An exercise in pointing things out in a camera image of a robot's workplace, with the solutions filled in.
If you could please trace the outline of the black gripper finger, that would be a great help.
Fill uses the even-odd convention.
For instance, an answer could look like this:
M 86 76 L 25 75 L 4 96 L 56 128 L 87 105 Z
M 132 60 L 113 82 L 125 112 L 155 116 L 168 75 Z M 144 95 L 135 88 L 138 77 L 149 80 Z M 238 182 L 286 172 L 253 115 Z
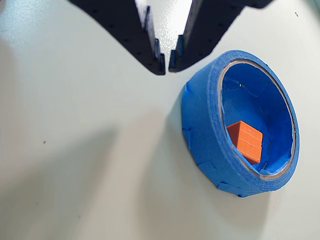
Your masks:
M 183 34 L 171 51 L 168 70 L 183 71 L 208 56 L 244 7 L 262 9 L 269 0 L 193 0 Z
M 151 6 L 145 0 L 72 0 L 155 75 L 166 74 Z

